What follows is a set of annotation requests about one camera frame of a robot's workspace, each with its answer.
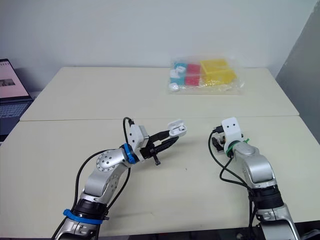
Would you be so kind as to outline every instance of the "white wall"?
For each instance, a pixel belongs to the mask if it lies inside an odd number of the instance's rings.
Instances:
[[[0,0],[0,58],[29,90],[62,66],[227,55],[276,76],[316,0]]]

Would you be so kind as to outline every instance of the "laptop keyboard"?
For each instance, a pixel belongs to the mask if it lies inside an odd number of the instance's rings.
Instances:
[[[0,105],[0,119],[20,117],[28,103]]]

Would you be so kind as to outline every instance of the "red block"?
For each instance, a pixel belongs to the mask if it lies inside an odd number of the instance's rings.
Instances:
[[[188,86],[198,86],[200,80],[200,68],[198,64],[188,64],[184,84]]]

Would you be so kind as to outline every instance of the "laptop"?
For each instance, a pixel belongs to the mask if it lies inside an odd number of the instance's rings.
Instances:
[[[0,142],[3,142],[33,99],[8,59],[0,59]]]

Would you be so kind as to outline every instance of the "laptop screen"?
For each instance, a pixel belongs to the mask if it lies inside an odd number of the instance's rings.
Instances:
[[[27,96],[29,94],[16,75],[9,60],[0,60],[0,99]]]

